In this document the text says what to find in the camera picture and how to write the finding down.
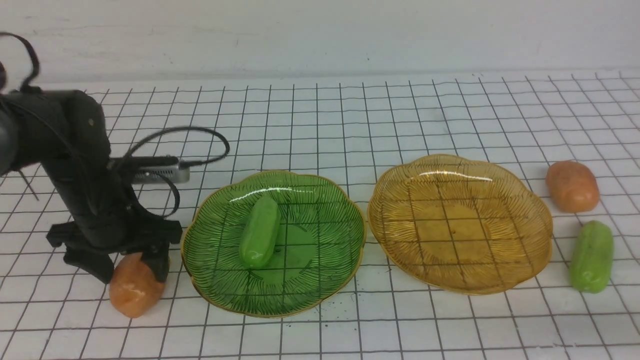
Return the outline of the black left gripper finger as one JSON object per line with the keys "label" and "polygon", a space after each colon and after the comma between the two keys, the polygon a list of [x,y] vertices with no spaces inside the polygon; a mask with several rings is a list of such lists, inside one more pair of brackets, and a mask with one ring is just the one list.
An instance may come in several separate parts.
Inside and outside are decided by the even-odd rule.
{"label": "black left gripper finger", "polygon": [[142,262],[151,270],[155,280],[165,283],[169,275],[170,243],[151,244],[142,251]]}
{"label": "black left gripper finger", "polygon": [[110,284],[114,275],[115,265],[108,254],[67,248],[63,260],[67,265],[87,272],[105,285]]}

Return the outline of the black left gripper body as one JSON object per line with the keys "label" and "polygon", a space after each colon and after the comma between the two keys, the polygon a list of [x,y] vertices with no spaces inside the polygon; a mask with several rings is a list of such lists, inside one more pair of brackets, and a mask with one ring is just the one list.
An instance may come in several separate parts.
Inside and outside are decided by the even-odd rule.
{"label": "black left gripper body", "polygon": [[70,156],[47,160],[46,175],[72,220],[51,225],[46,239],[53,248],[104,255],[140,252],[161,242],[178,244],[181,224],[142,207],[131,182],[135,170],[178,164],[174,156],[106,158],[96,165],[76,164]]}

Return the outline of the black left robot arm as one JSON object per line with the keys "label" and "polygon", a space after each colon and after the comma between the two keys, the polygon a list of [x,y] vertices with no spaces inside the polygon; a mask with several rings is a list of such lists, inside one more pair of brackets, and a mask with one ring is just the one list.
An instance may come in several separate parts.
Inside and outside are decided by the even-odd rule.
{"label": "black left robot arm", "polygon": [[40,164],[71,215],[46,239],[64,247],[64,262],[108,284],[111,255],[141,253],[156,281],[169,275],[169,247],[183,231],[176,220],[138,201],[134,171],[111,158],[102,106],[79,90],[12,91],[1,97],[1,174]]}

